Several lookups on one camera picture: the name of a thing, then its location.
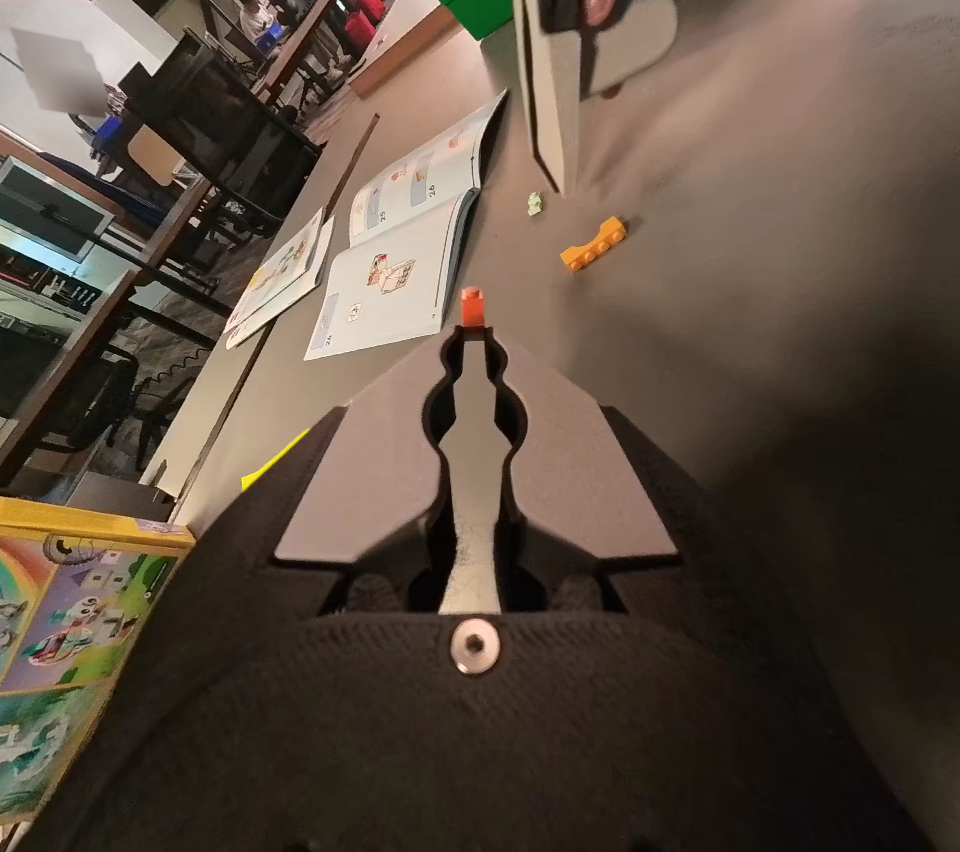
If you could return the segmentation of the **open lego instruction booklet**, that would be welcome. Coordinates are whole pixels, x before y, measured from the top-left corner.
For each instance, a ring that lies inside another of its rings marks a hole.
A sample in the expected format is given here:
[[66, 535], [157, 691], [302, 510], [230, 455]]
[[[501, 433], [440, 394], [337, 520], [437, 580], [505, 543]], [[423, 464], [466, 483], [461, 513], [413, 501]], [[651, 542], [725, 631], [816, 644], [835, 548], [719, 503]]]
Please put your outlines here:
[[305, 361], [441, 330], [509, 90], [374, 176], [354, 197]]

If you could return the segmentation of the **grey computer monitor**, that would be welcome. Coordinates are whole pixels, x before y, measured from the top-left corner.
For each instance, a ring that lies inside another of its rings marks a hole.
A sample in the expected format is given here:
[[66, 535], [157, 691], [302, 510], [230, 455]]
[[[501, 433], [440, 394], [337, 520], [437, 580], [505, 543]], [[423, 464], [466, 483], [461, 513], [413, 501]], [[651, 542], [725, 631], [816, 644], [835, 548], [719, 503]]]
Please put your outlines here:
[[86, 197], [60, 185], [13, 157], [1, 165], [2, 243], [27, 242], [26, 248], [72, 263], [83, 263], [115, 216]]

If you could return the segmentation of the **black office chair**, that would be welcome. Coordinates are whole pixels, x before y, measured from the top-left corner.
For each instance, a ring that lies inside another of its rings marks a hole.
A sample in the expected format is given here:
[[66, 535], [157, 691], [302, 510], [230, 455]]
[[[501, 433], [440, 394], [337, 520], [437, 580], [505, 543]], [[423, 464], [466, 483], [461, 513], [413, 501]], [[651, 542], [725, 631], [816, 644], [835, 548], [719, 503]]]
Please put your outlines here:
[[[54, 337], [14, 328], [1, 330], [1, 418], [11, 421], [30, 389], [41, 381], [60, 350]], [[139, 363], [112, 345], [86, 358], [66, 379], [41, 420], [41, 450], [75, 453], [89, 449], [127, 416]]]

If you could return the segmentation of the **yellow sticky note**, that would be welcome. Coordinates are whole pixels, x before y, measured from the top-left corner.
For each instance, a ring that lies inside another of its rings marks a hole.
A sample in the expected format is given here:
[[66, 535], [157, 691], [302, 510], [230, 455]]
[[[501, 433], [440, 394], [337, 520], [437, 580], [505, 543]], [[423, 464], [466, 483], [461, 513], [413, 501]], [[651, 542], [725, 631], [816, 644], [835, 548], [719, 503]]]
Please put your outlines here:
[[270, 468], [282, 460], [282, 458], [294, 448], [294, 446], [306, 435], [309, 433], [310, 428], [306, 428], [304, 431], [300, 432], [296, 437], [294, 437], [289, 443], [287, 443], [279, 452], [269, 458], [262, 466], [257, 468], [251, 473], [245, 474], [241, 477], [241, 492], [246, 492], [263, 474], [266, 474]]

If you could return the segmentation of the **black desk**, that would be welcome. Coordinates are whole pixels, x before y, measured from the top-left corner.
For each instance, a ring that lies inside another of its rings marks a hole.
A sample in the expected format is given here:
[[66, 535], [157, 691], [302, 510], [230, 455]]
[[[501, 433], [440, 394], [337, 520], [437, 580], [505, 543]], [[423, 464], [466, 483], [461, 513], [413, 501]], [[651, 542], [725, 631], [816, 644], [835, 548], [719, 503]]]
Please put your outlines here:
[[261, 102], [190, 30], [154, 74], [135, 65], [119, 90], [129, 113], [267, 237], [277, 234], [325, 149]]

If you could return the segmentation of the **red chair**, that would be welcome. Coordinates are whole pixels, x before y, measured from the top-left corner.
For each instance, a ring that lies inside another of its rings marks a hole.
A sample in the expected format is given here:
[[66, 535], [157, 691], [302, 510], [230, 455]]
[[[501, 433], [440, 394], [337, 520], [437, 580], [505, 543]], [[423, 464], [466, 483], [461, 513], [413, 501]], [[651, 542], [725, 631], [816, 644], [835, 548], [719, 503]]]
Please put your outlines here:
[[386, 5], [384, 0], [355, 0], [355, 5], [356, 8], [346, 17], [343, 29], [349, 41], [360, 52], [365, 52], [386, 15]]

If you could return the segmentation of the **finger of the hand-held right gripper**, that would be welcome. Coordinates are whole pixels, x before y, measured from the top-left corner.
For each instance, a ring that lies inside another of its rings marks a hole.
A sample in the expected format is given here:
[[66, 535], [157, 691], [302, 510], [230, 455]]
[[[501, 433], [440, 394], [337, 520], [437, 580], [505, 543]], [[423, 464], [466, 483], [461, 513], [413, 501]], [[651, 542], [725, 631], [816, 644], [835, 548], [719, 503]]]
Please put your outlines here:
[[582, 39], [578, 0], [524, 0], [529, 21], [537, 143], [569, 197], [577, 182]]
[[536, 102], [532, 86], [530, 32], [526, 5], [524, 0], [511, 0], [511, 2], [518, 60], [519, 87], [530, 152], [540, 171], [545, 175], [548, 185], [554, 192], [559, 192], [557, 181], [548, 169], [546, 159], [543, 157], [538, 144]]

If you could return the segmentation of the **orange lego arch brick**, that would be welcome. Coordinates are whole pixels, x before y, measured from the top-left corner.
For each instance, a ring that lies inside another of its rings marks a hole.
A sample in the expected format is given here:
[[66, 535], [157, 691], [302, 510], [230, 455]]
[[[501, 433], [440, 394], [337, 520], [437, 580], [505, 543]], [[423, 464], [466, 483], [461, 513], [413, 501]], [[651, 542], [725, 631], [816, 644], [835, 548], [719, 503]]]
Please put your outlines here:
[[560, 260], [570, 273], [579, 272], [622, 243], [627, 234], [627, 226], [622, 220], [607, 218], [591, 240], [583, 245], [568, 247], [560, 254]]

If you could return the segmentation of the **brown wooden table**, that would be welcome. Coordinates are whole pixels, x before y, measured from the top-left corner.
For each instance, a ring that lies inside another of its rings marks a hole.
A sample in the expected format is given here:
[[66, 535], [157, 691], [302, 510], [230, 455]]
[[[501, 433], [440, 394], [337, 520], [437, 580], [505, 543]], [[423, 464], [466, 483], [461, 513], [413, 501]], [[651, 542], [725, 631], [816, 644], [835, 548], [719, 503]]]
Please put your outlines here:
[[63, 396], [67, 385], [94, 359], [99, 357], [111, 342], [120, 321], [127, 315], [136, 314], [145, 321], [169, 330], [180, 338], [211, 350], [214, 342], [198, 332], [182, 326], [148, 309], [135, 306], [133, 296], [140, 284], [158, 282], [169, 291], [185, 298], [206, 310], [226, 318], [231, 310], [210, 295], [203, 295], [185, 281], [162, 270], [170, 258], [179, 238], [190, 220], [198, 213], [208, 197], [212, 184], [199, 179], [181, 195], [160, 227], [135, 255], [124, 249], [106, 245], [105, 248], [119, 258], [124, 258], [130, 268], [122, 274], [103, 294], [85, 317], [78, 329], [58, 351], [38, 381], [19, 403], [11, 420], [2, 426], [1, 480], [2, 487], [9, 486], [31, 455], [39, 449], [43, 437], [42, 425], [52, 412], [55, 403]]

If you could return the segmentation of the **colourful lego set box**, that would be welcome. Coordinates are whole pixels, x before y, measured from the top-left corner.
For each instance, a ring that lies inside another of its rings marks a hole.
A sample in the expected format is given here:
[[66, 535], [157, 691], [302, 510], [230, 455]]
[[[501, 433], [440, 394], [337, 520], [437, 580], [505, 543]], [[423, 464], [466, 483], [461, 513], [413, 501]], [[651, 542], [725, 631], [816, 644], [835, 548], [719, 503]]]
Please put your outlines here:
[[2, 826], [49, 799], [195, 542], [181, 525], [1, 498]]

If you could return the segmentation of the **light wooden board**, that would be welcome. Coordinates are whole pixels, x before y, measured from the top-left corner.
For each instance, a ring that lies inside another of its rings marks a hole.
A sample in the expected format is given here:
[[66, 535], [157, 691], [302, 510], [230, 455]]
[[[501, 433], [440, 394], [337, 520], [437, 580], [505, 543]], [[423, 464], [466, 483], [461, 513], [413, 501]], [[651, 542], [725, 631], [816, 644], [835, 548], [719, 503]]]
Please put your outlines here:
[[462, 30], [438, 0], [390, 0], [346, 83], [358, 99], [366, 100], [414, 60]]

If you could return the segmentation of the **long wooden table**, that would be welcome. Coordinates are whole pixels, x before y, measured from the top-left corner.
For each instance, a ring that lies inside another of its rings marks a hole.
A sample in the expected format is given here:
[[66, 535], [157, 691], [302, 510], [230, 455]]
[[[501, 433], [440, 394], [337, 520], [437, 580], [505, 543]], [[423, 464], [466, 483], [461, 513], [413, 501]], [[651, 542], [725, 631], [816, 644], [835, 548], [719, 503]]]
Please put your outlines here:
[[267, 70], [251, 87], [253, 95], [263, 104], [273, 106], [293, 77], [307, 65], [320, 26], [329, 18], [338, 2], [350, 0], [311, 0], [306, 13], [295, 28], [285, 35], [278, 52], [270, 59]]

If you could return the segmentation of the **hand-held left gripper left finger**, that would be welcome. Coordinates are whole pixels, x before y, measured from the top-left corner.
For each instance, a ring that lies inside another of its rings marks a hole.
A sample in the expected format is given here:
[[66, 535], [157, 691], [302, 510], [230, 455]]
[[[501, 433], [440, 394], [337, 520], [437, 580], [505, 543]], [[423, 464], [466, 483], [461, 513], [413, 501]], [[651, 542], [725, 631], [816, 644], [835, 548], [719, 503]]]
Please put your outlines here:
[[428, 337], [359, 392], [322, 454], [274, 557], [353, 569], [427, 569], [450, 496], [429, 416], [457, 375], [461, 328]]

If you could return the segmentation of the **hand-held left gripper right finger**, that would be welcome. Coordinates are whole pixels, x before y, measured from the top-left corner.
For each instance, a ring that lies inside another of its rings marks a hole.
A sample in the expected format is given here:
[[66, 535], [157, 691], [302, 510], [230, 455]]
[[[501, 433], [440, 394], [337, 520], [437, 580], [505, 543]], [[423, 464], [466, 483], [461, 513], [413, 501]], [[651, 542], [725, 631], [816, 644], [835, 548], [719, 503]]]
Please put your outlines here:
[[673, 561], [679, 553], [591, 395], [486, 330], [501, 497], [517, 561]]

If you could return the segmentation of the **closed lego instruction booklet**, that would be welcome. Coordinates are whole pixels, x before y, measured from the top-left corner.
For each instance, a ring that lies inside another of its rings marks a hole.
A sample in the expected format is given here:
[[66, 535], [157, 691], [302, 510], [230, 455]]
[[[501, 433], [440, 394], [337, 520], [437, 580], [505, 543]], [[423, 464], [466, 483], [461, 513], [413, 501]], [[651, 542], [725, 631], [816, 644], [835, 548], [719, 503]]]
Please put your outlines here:
[[318, 248], [325, 235], [326, 208], [319, 210], [275, 253], [261, 263], [244, 288], [239, 301], [226, 320], [227, 337], [246, 320], [255, 317], [270, 301], [312, 273], [318, 260]]
[[294, 304], [312, 292], [320, 284], [330, 249], [334, 223], [334, 218], [330, 218], [323, 223], [324, 236], [320, 240], [318, 260], [311, 270], [312, 273], [270, 301], [258, 315], [246, 320], [243, 325], [235, 329], [234, 332], [230, 333], [227, 337], [222, 336], [223, 345], [227, 350], [232, 350], [250, 339], [255, 333], [280, 317], [283, 312], [291, 306], [294, 306]]

